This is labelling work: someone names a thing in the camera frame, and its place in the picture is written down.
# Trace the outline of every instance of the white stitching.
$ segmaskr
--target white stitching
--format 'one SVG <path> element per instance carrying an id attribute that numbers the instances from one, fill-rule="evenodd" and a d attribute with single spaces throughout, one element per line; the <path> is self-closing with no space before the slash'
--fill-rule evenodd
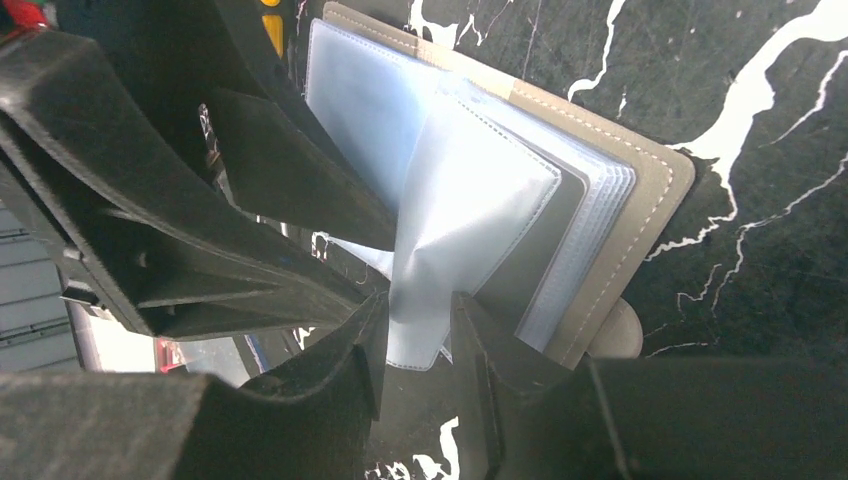
<path id="1" fill-rule="evenodd" d="M 627 147 L 635 150 L 636 152 L 638 152 L 642 155 L 647 155 L 647 156 L 653 158 L 654 160 L 659 161 L 666 168 L 666 171 L 668 172 L 668 178 L 666 179 L 666 185 L 665 185 L 665 189 L 663 190 L 662 195 L 660 195 L 659 199 L 657 199 L 657 203 L 651 209 L 651 213 L 649 213 L 648 216 L 645 217 L 645 221 L 644 221 L 644 223 L 642 223 L 642 228 L 639 229 L 639 232 L 633 238 L 633 242 L 630 244 L 629 247 L 627 247 L 627 250 L 624 252 L 624 255 L 621 257 L 621 260 L 619 260 L 618 265 L 616 265 L 615 270 L 613 270 L 612 275 L 610 276 L 609 280 L 607 280 L 606 285 L 604 285 L 604 288 L 601 290 L 601 293 L 598 294 L 598 298 L 596 298 L 595 302 L 592 304 L 592 308 L 590 308 L 589 312 L 586 313 L 586 317 L 583 319 L 583 323 L 580 325 L 580 328 L 577 329 L 577 333 L 574 335 L 574 340 L 571 341 L 571 344 L 568 346 L 568 349 L 565 351 L 565 354 L 563 355 L 563 357 L 566 357 L 571 352 L 571 350 L 574 348 L 574 345 L 577 344 L 577 339 L 580 337 L 580 334 L 583 332 L 583 329 L 589 323 L 589 318 L 592 316 L 592 313 L 595 312 L 595 308 L 597 308 L 598 303 L 600 303 L 601 298 L 603 298 L 604 294 L 607 293 L 607 289 L 609 289 L 609 286 L 612 285 L 612 282 L 613 282 L 613 280 L 615 280 L 615 277 L 618 276 L 618 272 L 621 271 L 621 266 L 624 265 L 625 260 L 627 260 L 627 257 L 630 256 L 630 252 L 633 250 L 633 247 L 636 246 L 636 242 L 639 241 L 639 238 L 642 236 L 642 233 L 648 227 L 648 224 L 651 223 L 651 219 L 653 218 L 654 214 L 657 212 L 657 209 L 659 208 L 660 204 L 662 204 L 662 202 L 665 201 L 665 197 L 668 194 L 669 190 L 671 190 L 671 184 L 674 181 L 674 170 L 672 170 L 671 166 L 669 166 L 669 164 L 665 160 L 659 158 L 658 156 L 643 150 L 641 147 L 633 145 L 632 143 L 628 142 L 627 140 L 625 140 L 625 139 L 623 139 L 623 138 L 621 138 L 617 135 L 614 135 L 610 132 L 607 132 L 606 130 L 604 130 L 602 128 L 596 127 L 596 126 L 592 125 L 591 123 L 586 122 L 585 120 L 582 120 L 582 119 L 580 119 L 580 118 L 578 118 L 578 117 L 576 117 L 576 116 L 574 116 L 574 115 L 572 115 L 572 114 L 570 114 L 570 113 L 568 113 L 568 112 L 566 112 L 562 109 L 559 109 L 559 108 L 545 102 L 544 100 L 536 98 L 533 95 L 531 95 L 530 93 L 527 93 L 524 90 L 522 90 L 520 87 L 515 87 L 515 92 L 518 93 L 519 95 L 521 95 L 522 97 L 524 97 L 528 100 L 532 100 L 533 102 L 547 108 L 548 110 L 551 110 L 552 112 L 558 113 L 560 115 L 563 115 L 563 116 L 569 118 L 570 120 L 577 122 L 578 124 L 580 124 L 583 127 L 586 127 L 586 128 L 591 129 L 591 130 L 594 130 L 595 132 L 601 133 L 604 136 L 612 138 L 613 140 L 626 145 Z"/>
<path id="2" fill-rule="evenodd" d="M 342 17 L 339 14 L 335 14 L 335 15 L 337 17 L 341 17 L 345 20 L 350 20 L 347 17 Z M 328 24 L 328 25 L 329 25 L 328 28 L 330 28 L 333 31 L 333 33 L 335 33 L 336 35 L 340 35 L 344 38 L 347 38 L 348 40 L 350 40 L 350 41 L 352 41 L 352 42 L 354 42 L 354 43 L 356 43 L 356 44 L 358 44 L 362 47 L 365 47 L 368 50 L 371 50 L 372 52 L 376 53 L 377 55 L 379 55 L 383 58 L 386 58 L 387 60 L 389 60 L 391 62 L 392 66 L 395 67 L 395 68 L 401 68 L 402 67 L 401 63 L 419 65 L 419 68 L 424 68 L 424 67 L 432 68 L 429 65 L 423 65 L 422 66 L 420 63 L 415 63 L 416 60 L 414 58 L 410 58 L 408 56 L 404 56 L 404 58 L 402 58 L 402 59 L 399 59 L 397 57 L 393 57 L 391 54 L 389 54 L 389 53 L 387 53 L 383 50 L 380 50 L 380 48 L 378 46 L 382 46 L 381 44 L 377 43 L 377 46 L 375 46 L 373 40 L 369 40 L 367 38 L 363 38 L 360 35 L 356 35 L 354 33 L 344 31 L 344 30 L 340 29 L 339 27 L 337 27 L 333 24 Z M 309 61 L 311 59 L 312 59 L 312 35 L 309 36 L 309 53 L 307 54 L 307 64 L 306 64 L 307 87 L 309 86 L 309 72 L 310 72 Z"/>
<path id="3" fill-rule="evenodd" d="M 363 23 L 357 22 L 356 20 L 354 20 L 352 18 L 348 18 L 348 17 L 342 15 L 341 13 L 337 13 L 337 12 L 334 12 L 334 11 L 331 10 L 331 11 L 327 12 L 327 15 L 333 15 L 333 16 L 339 17 L 341 19 L 347 20 L 348 22 L 356 25 L 357 27 L 364 28 L 365 30 L 373 33 L 374 35 L 377 35 L 379 37 L 383 37 L 390 42 L 397 43 L 398 45 L 403 45 L 404 47 L 407 47 L 407 48 L 415 48 L 415 45 L 412 45 L 412 44 L 409 44 L 409 43 L 404 43 L 400 40 L 397 40 L 395 38 L 392 38 L 392 37 L 386 35 L 385 33 L 378 32 L 377 30 L 374 30 L 373 28 L 370 28 Z"/>
<path id="4" fill-rule="evenodd" d="M 426 367 L 419 367 L 418 365 L 404 365 L 402 363 L 393 362 L 393 361 L 388 360 L 388 359 L 386 359 L 386 364 L 391 365 L 395 368 L 402 368 L 404 370 L 414 370 L 416 372 L 426 372 L 427 370 L 429 370 Z"/>

